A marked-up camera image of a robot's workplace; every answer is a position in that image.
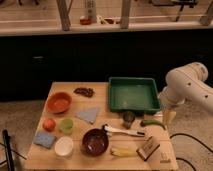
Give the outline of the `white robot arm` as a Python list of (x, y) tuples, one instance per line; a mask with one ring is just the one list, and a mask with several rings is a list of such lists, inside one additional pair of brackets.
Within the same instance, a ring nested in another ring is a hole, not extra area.
[(200, 62), (172, 69), (166, 74), (166, 86), (159, 93), (165, 126), (174, 119), (175, 108), (185, 100), (191, 100), (213, 114), (213, 88), (205, 84), (207, 78), (208, 69)]

